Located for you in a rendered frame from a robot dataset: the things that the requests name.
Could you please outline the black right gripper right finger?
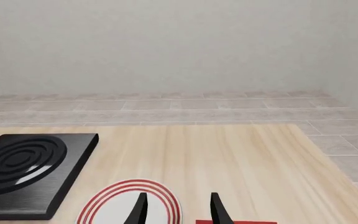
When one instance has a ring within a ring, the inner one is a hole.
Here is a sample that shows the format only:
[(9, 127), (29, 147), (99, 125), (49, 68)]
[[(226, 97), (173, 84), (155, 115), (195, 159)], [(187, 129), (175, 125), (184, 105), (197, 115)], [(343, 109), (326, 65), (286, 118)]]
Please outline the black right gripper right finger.
[(210, 210), (213, 224), (234, 224), (216, 192), (211, 193)]

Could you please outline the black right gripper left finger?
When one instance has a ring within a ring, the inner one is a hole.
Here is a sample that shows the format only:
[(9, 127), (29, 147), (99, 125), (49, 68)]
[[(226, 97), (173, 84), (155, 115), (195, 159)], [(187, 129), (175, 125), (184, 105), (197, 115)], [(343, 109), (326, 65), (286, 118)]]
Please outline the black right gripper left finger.
[(142, 192), (124, 224), (145, 224), (147, 219), (147, 194)]

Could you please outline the white plate with red rings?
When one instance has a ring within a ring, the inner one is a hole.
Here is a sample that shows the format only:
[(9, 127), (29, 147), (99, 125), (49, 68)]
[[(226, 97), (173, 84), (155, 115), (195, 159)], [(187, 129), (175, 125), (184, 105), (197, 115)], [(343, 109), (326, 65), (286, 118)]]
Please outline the white plate with red rings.
[(75, 224), (124, 224), (141, 194), (146, 194), (144, 224), (183, 224), (178, 197), (149, 179), (122, 180), (102, 189), (88, 200)]

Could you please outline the flat black stove plate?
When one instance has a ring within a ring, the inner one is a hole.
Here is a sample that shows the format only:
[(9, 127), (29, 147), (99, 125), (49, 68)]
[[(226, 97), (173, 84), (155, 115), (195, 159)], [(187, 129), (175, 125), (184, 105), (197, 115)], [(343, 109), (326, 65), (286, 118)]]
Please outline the flat black stove plate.
[(50, 220), (99, 142), (96, 133), (0, 136), (0, 221)]

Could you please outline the red flat box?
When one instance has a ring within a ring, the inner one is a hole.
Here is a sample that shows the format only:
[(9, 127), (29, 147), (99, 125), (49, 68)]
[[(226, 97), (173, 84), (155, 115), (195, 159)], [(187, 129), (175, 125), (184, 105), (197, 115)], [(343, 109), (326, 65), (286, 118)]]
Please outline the red flat box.
[[(195, 224), (218, 224), (212, 220), (196, 220)], [(256, 222), (256, 221), (234, 221), (232, 223), (222, 223), (222, 224), (278, 224), (277, 222)]]

